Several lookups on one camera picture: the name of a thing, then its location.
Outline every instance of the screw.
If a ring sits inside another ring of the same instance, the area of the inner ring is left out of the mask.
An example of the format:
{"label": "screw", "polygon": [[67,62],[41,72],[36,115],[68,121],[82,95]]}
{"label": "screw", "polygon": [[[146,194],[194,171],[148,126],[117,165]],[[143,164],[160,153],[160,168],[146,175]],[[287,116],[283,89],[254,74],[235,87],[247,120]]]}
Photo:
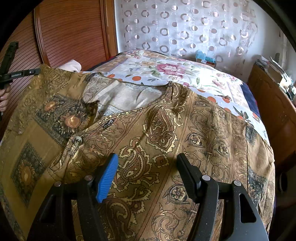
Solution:
{"label": "screw", "polygon": [[57,181],[57,182],[54,183],[54,185],[55,185],[56,187],[59,187],[59,186],[62,185],[62,182],[61,182],[61,181]]}
{"label": "screw", "polygon": [[235,180],[233,183],[234,183],[235,186],[238,186],[238,187],[242,184],[242,183],[241,183],[240,181],[238,181],[238,180]]}
{"label": "screw", "polygon": [[92,180],[92,175],[87,175],[87,176],[84,177],[84,179],[86,181],[90,181],[90,180]]}
{"label": "screw", "polygon": [[205,180],[205,181],[209,181],[211,178],[208,175],[203,175],[202,179]]}

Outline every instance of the sheer curtain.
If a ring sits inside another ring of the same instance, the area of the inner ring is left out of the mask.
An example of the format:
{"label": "sheer curtain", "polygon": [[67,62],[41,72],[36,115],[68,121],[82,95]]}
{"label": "sheer curtain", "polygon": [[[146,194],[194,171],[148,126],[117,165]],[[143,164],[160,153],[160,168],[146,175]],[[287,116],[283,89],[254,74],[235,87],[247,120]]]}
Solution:
{"label": "sheer curtain", "polygon": [[193,60],[196,50],[217,69],[241,74],[258,31],[247,0],[116,0],[124,50],[144,49]]}

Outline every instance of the wooden wardrobe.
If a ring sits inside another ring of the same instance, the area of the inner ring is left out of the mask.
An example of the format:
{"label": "wooden wardrobe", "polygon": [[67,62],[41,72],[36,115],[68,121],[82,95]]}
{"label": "wooden wardrobe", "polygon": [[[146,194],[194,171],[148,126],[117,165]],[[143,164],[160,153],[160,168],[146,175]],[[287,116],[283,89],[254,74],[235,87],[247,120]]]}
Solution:
{"label": "wooden wardrobe", "polygon": [[[44,0],[14,30],[0,52],[0,63],[12,41],[19,42],[19,49],[10,72],[38,68],[41,63],[56,68],[72,59],[86,71],[117,54],[114,1]],[[31,78],[11,84],[0,140]]]}

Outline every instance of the orange dot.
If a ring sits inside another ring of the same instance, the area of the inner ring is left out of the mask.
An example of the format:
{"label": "orange dot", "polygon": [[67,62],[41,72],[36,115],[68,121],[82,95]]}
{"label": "orange dot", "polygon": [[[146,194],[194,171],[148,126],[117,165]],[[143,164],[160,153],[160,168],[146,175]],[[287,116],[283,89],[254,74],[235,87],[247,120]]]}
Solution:
{"label": "orange dot", "polygon": [[212,96],[209,96],[209,97],[208,97],[208,100],[210,100],[210,101],[212,101],[212,102],[216,103],[216,100],[215,100],[215,98],[214,98],[214,97],[212,97]]}
{"label": "orange dot", "polygon": [[226,99],[226,98],[222,98],[226,103],[229,103],[230,100]]}
{"label": "orange dot", "polygon": [[141,80],[141,77],[140,76],[135,76],[135,77],[132,78],[132,80],[133,81],[139,81],[139,80]]}

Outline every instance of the human hand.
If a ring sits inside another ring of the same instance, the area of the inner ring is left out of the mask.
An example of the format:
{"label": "human hand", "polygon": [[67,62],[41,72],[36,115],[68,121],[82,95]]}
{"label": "human hand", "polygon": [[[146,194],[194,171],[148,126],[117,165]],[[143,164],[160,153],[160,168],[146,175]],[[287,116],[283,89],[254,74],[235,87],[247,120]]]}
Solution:
{"label": "human hand", "polygon": [[7,108],[8,98],[10,95],[11,86],[8,84],[3,90],[0,90],[0,111],[4,112]]}

